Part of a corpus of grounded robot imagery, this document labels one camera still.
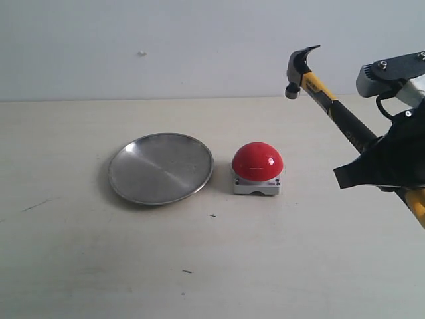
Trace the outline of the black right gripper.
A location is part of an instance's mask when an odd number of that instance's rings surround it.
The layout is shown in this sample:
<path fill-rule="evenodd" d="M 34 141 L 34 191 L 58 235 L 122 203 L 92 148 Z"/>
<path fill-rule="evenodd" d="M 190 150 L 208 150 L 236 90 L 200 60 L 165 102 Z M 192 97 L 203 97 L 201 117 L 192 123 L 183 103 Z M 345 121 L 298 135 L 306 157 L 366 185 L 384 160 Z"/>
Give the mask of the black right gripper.
<path fill-rule="evenodd" d="M 378 109 L 391 121 L 384 136 L 369 140 L 352 162 L 334 169 L 340 189 L 360 185 L 381 191 L 424 187 L 424 103 L 395 115 L 377 101 Z"/>

